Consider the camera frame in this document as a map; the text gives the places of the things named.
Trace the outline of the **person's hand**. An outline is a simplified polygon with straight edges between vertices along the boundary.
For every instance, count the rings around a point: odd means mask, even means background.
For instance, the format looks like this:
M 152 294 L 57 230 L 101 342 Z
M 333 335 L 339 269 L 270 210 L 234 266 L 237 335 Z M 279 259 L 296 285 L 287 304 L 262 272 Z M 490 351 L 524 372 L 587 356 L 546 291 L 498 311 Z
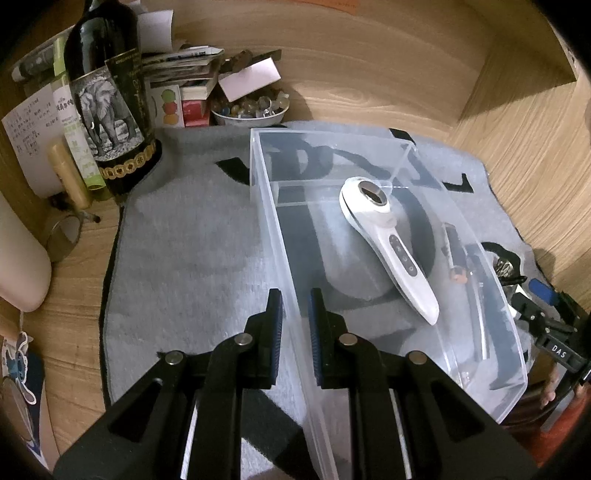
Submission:
M 565 370 L 556 364 L 550 371 L 540 395 L 540 408 L 545 408 L 556 399 L 556 391 L 565 375 Z

